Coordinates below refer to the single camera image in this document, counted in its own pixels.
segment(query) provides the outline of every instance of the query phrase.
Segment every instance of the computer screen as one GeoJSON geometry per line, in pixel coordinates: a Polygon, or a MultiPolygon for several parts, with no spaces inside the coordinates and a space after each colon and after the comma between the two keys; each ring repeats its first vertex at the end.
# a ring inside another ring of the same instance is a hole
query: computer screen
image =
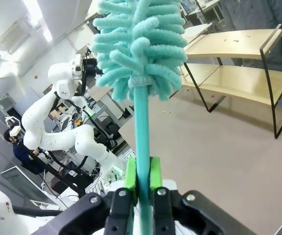
{"type": "Polygon", "coordinates": [[[2,172],[1,175],[29,200],[56,204],[42,192],[41,187],[30,180],[17,166],[2,172]]]}

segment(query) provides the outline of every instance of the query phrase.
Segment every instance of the gray jacket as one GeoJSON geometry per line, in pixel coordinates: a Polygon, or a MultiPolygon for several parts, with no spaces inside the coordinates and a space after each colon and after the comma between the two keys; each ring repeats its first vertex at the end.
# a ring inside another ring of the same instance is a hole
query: gray jacket
{"type": "MultiPolygon", "coordinates": [[[[282,0],[221,0],[226,30],[268,29],[282,24],[282,0]]],[[[282,71],[282,44],[268,56],[268,68],[282,71]]],[[[242,60],[246,67],[262,68],[262,61],[242,60]]]]}

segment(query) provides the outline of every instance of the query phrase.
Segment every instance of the screw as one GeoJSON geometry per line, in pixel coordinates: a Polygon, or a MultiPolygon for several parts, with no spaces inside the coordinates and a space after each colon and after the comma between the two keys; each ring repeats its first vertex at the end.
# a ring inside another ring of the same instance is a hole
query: screw
{"type": "Polygon", "coordinates": [[[194,196],[193,194],[189,194],[189,195],[187,196],[187,201],[192,202],[192,201],[194,201],[194,200],[195,200],[195,196],[194,196]]]}
{"type": "Polygon", "coordinates": [[[126,191],[125,190],[120,191],[119,196],[121,197],[126,196],[126,191]]]}
{"type": "Polygon", "coordinates": [[[92,198],[90,199],[90,202],[91,202],[91,203],[97,202],[97,197],[92,197],[92,198]]]}
{"type": "Polygon", "coordinates": [[[164,196],[166,194],[166,190],[161,188],[157,191],[157,194],[160,195],[160,196],[164,196]]]}

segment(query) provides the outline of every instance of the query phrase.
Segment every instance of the white ceiling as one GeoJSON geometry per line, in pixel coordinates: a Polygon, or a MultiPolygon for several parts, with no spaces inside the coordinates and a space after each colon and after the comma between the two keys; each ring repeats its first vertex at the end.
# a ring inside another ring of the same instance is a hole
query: white ceiling
{"type": "MultiPolygon", "coordinates": [[[[5,84],[9,87],[16,74],[26,73],[42,52],[84,22],[91,0],[38,0],[38,3],[53,40],[51,43],[45,40],[43,29],[36,31],[29,28],[31,37],[13,55],[4,55],[0,60],[0,88],[4,88],[5,84]]],[[[0,0],[0,36],[15,21],[26,16],[29,13],[22,0],[0,0]]]]}

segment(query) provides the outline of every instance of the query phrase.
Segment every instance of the green object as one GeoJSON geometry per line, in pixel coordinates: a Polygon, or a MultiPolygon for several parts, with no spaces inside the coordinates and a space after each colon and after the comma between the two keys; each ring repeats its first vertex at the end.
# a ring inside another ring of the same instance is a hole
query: green object
{"type": "Polygon", "coordinates": [[[150,188],[151,192],[155,189],[162,187],[162,171],[161,171],[161,160],[159,157],[151,158],[151,169],[150,169],[150,188]]]}
{"type": "Polygon", "coordinates": [[[133,202],[136,205],[138,202],[137,195],[137,160],[129,158],[127,162],[125,188],[133,192],[133,202]]]}

